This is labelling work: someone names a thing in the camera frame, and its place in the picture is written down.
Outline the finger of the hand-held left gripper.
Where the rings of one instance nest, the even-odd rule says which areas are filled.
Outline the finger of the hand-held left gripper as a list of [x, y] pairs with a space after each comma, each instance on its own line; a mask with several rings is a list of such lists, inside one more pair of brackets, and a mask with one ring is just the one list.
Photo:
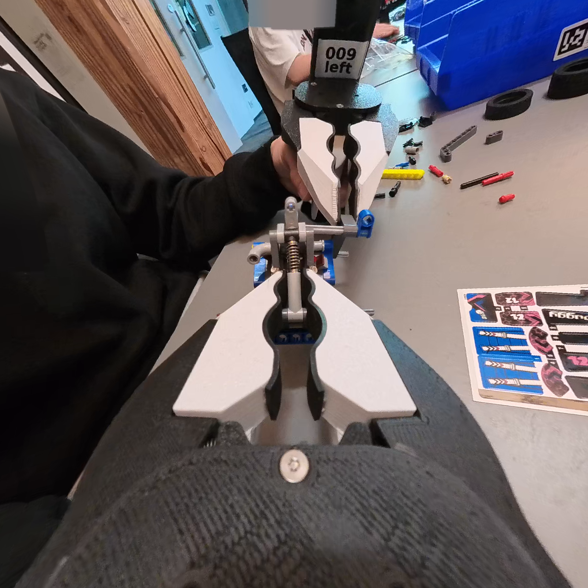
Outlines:
[[352, 215], [358, 217], [362, 210], [369, 209], [379, 186], [388, 160], [382, 124], [375, 121], [361, 121], [350, 125], [350, 137], [357, 150], [352, 157], [354, 170]]
[[329, 148], [329, 142], [334, 137], [334, 126], [318, 118], [300, 118], [299, 131], [299, 175], [312, 196], [313, 204], [325, 219], [338, 222], [341, 182], [334, 172], [335, 157]]

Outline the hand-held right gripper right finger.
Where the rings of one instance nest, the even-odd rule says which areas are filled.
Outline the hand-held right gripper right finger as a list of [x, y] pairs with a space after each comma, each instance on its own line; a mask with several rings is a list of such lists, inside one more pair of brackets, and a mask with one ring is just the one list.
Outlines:
[[314, 419], [411, 417], [416, 405], [371, 317], [313, 271], [305, 271], [310, 355], [307, 400]]

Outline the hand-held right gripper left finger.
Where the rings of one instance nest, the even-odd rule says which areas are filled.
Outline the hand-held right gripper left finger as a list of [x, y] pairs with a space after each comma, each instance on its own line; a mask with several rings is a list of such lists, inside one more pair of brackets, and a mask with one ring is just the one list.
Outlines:
[[282, 380], [275, 343], [282, 330], [278, 272], [216, 320], [173, 412], [217, 420], [276, 420]]

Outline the grey axle with blue connector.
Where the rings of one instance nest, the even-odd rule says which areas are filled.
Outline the grey axle with blue connector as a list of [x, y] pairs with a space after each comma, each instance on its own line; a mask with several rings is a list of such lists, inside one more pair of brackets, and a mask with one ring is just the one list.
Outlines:
[[320, 239], [327, 237], [342, 236], [342, 238], [356, 238], [358, 227], [356, 224], [331, 226], [324, 224], [305, 224], [306, 232], [313, 232], [315, 235], [321, 235]]

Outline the toy buggy chassis assembly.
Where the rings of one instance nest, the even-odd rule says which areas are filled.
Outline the toy buggy chassis assembly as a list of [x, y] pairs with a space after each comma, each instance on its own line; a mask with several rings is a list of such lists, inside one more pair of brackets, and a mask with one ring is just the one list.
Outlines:
[[285, 291], [278, 296], [281, 309], [270, 319], [270, 341], [277, 345], [310, 344], [315, 337], [308, 327], [303, 272], [311, 270], [330, 285], [335, 285], [334, 246], [339, 236], [320, 239], [321, 235], [305, 231], [299, 219], [298, 202], [293, 196], [285, 200], [284, 222], [270, 231], [268, 242], [254, 243], [247, 261], [254, 266], [254, 287], [274, 274], [284, 275]]

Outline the person's left forearm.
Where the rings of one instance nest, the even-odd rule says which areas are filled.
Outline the person's left forearm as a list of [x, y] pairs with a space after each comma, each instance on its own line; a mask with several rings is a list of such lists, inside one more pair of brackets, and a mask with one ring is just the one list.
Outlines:
[[282, 209], [288, 177], [278, 171], [279, 140], [229, 158], [214, 177], [151, 163], [136, 171], [128, 231], [137, 254], [187, 266], [233, 239], [256, 233]]

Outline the person's left hand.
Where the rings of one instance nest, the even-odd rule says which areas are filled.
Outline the person's left hand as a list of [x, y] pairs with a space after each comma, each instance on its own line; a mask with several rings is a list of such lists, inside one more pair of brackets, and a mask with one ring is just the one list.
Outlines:
[[298, 159], [294, 149], [279, 136], [270, 144], [270, 156], [282, 186], [301, 201], [311, 202], [312, 195], [298, 171]]

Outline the clear plastic bag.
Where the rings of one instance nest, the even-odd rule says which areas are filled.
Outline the clear plastic bag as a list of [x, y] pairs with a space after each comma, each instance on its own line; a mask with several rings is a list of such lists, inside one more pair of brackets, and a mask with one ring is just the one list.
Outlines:
[[367, 50], [364, 67], [370, 69], [390, 65], [406, 61], [413, 55], [412, 40], [405, 35], [391, 39], [372, 38]]

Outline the blue storage bin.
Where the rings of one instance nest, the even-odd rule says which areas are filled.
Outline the blue storage bin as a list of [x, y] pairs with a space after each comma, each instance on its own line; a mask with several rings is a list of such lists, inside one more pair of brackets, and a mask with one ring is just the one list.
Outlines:
[[407, 1], [403, 24], [405, 35], [412, 40], [415, 48], [418, 47], [422, 27], [460, 4], [461, 1]]
[[415, 49], [430, 91], [458, 109], [587, 57], [587, 1], [461, 1]]

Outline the blue and pink sticker sheet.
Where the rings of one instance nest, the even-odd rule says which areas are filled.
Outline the blue and pink sticker sheet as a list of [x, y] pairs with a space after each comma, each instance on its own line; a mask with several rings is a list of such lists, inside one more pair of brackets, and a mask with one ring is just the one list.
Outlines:
[[587, 284], [458, 290], [474, 401], [587, 416]]

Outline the brown wooden post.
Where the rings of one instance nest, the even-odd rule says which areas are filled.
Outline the brown wooden post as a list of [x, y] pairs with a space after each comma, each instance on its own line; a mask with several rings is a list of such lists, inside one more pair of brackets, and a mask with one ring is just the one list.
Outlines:
[[149, 1], [37, 1], [151, 155], [190, 175], [231, 151]]

